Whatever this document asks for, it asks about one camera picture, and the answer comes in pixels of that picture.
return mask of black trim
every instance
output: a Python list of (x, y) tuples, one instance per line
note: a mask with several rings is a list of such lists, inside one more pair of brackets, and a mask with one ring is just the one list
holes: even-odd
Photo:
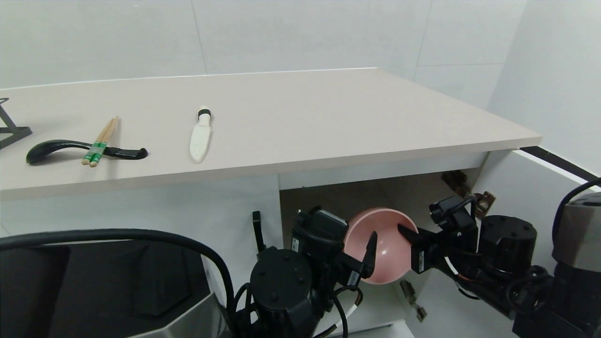
[(209, 116), (211, 116), (211, 111), (208, 110), (207, 108), (201, 109), (201, 110), (198, 111), (198, 117), (199, 118), (200, 118), (200, 115), (203, 115), (203, 114), (208, 114)]
[(558, 168), (566, 170), (567, 172), (574, 174), (580, 177), (581, 179), (586, 180), (587, 182), (597, 178), (597, 176), (595, 176), (593, 173), (586, 171), (583, 168), (575, 165), (574, 163), (565, 160), (541, 147), (524, 147), (520, 148), (520, 150), (523, 150), (524, 152), (527, 152), (530, 155), (540, 158), (541, 160), (550, 163)]

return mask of open cabinet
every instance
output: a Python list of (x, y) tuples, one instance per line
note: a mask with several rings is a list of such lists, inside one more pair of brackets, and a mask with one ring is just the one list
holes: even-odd
[[(555, 261), (551, 257), (551, 227), (557, 205), (568, 191), (584, 181), (521, 151), (491, 153), (481, 168), (463, 172), (469, 176), (473, 192), (489, 191), (495, 195), (489, 215), (518, 217), (534, 225), (538, 236), (532, 264), (544, 266), (552, 273)], [(316, 205), (346, 220), (365, 209), (390, 207), (407, 214), (418, 227), (437, 232), (440, 229), (430, 219), (428, 205), (452, 194), (441, 173), (283, 190), (280, 205), (284, 246), (290, 247), (291, 222), (296, 212)], [(361, 283), (364, 302), (349, 319), (349, 331), (406, 321), (416, 338), (514, 336), (512, 321), (483, 301), (465, 298), (443, 273), (430, 270), (418, 275), (410, 271), (404, 279), (412, 283), (417, 303), (428, 313), (423, 322), (417, 320), (398, 281), (381, 286)], [(348, 308), (354, 295), (341, 296), (345, 296), (341, 299), (343, 307)], [(335, 311), (327, 313), (317, 331), (337, 317)], [(373, 332), (374, 337), (392, 333), (398, 334)]]

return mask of black metal stand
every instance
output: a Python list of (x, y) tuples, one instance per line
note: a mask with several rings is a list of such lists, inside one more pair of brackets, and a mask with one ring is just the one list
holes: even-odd
[(8, 98), (5, 97), (0, 99), (0, 118), (6, 124), (6, 127), (0, 128), (0, 134), (12, 134), (9, 137), (0, 140), (0, 149), (6, 148), (16, 141), (25, 138), (26, 136), (31, 135), (31, 129), (29, 127), (17, 127), (14, 122), (8, 116), (8, 113), (2, 107), (4, 102), (8, 101)]

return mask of white countertop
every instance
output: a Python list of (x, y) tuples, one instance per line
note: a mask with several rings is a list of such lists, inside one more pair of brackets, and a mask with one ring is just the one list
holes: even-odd
[[(0, 150), (2, 200), (342, 167), (535, 146), (518, 124), (378, 69), (148, 78), (1, 90), (33, 134)], [(198, 108), (213, 114), (204, 161), (188, 153)], [(91, 143), (121, 117), (109, 146), (148, 158), (80, 164), (61, 150), (25, 163), (47, 140)]]

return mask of white wall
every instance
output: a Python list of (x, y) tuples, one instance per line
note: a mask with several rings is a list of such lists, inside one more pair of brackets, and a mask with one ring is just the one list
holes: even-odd
[(488, 107), (601, 174), (601, 2), (528, 1)]
[(485, 108), (525, 0), (0, 1), (0, 88), (382, 67)]

